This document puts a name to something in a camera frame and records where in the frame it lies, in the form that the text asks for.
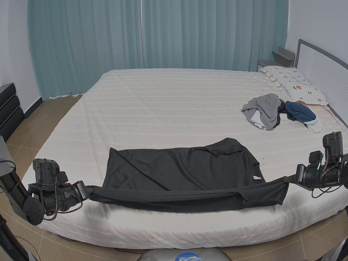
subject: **patterned pillow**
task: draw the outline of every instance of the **patterned pillow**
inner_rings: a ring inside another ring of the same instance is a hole
[[[325,95],[314,87],[295,67],[267,66],[260,69],[291,102],[328,105]]]

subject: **black furniture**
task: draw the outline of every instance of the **black furniture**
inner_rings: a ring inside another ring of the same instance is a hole
[[[24,119],[13,83],[0,87],[0,135],[5,142]]]
[[[295,54],[279,46],[277,51],[272,51],[272,58],[274,61],[259,60],[258,70],[266,66],[292,67],[294,65]]]

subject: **white headboard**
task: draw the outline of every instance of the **white headboard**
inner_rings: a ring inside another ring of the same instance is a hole
[[[348,124],[348,64],[299,39],[295,67],[329,100],[333,113]]]

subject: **black drawer unit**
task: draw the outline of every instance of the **black drawer unit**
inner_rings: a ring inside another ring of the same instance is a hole
[[[20,125],[24,119],[24,113],[20,108],[20,101],[16,96],[16,88],[13,83],[0,87],[0,135],[5,141]]]

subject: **curtain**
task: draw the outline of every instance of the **curtain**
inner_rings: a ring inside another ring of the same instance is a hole
[[[145,67],[256,71],[287,20],[288,0],[142,0]]]
[[[43,100],[144,67],[140,0],[28,0],[28,32]]]

